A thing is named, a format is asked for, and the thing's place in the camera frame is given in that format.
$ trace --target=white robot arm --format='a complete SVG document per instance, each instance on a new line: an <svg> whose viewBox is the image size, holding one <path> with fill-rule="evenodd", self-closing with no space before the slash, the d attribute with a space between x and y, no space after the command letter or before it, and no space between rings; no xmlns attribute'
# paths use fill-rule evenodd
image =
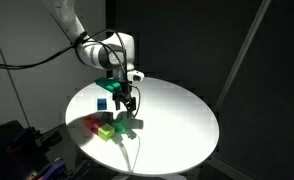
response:
<svg viewBox="0 0 294 180"><path fill-rule="evenodd" d="M62 27L62 30L70 41L75 42L81 33L85 32L75 13L75 0L42 0L42 2ZM128 80L142 81L144 74L134 70L135 46L133 37L124 33L118 34L126 49ZM115 33L108 39L102 41L102 43L111 47L119 57L121 63L124 62L122 46ZM102 45L95 42L86 42L83 45L79 45L77 51L84 64L98 69L113 70L114 79L124 81L124 74L120 68L119 61L110 50L106 52Z"/></svg>

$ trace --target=white table surface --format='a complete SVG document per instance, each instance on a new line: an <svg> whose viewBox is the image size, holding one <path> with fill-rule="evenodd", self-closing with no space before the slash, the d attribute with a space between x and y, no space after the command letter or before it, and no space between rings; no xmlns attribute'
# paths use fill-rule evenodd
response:
<svg viewBox="0 0 294 180"><path fill-rule="evenodd" d="M95 83L79 91L69 102L65 120L72 139L96 162L122 173L162 176L188 171L202 163L215 149L219 138L217 119L196 95L167 81L146 77L134 82L141 91L136 119L143 129L133 129L139 138L122 136L122 142L104 142L88 131L83 117L97 112L97 98L107 99L107 110L116 111L112 93ZM133 88L132 96L139 101ZM135 158L140 145L137 161Z"/></svg>

